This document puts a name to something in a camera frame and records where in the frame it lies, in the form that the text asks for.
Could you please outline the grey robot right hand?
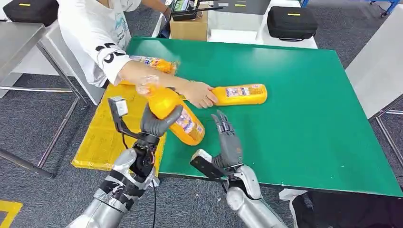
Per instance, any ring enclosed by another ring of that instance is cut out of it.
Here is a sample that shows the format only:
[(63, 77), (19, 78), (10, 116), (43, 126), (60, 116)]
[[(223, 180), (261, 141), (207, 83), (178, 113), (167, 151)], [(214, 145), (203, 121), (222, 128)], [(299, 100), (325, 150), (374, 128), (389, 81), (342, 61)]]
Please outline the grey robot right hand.
[(221, 152), (213, 157), (212, 162), (220, 168), (229, 168), (243, 164), (243, 149), (239, 137), (228, 120), (220, 110), (211, 114), (219, 136)]

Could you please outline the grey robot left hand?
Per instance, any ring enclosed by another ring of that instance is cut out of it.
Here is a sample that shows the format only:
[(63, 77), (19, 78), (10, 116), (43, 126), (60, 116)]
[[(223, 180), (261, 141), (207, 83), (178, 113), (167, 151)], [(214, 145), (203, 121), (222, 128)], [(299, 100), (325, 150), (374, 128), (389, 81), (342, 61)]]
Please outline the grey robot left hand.
[(157, 118), (150, 109), (149, 104), (145, 105), (143, 116), (140, 122), (141, 133), (150, 134), (156, 137), (163, 136), (167, 130), (179, 119), (183, 111), (182, 105), (177, 105), (164, 119)]

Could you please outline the person's hand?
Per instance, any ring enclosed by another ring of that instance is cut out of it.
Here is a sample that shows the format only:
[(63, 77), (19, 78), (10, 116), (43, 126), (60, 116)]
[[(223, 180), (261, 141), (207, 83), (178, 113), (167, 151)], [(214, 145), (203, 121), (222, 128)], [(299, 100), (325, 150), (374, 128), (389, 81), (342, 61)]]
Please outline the person's hand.
[(201, 109), (212, 107), (218, 102), (217, 96), (212, 92), (213, 87), (204, 82), (188, 81), (177, 88), (192, 105)]

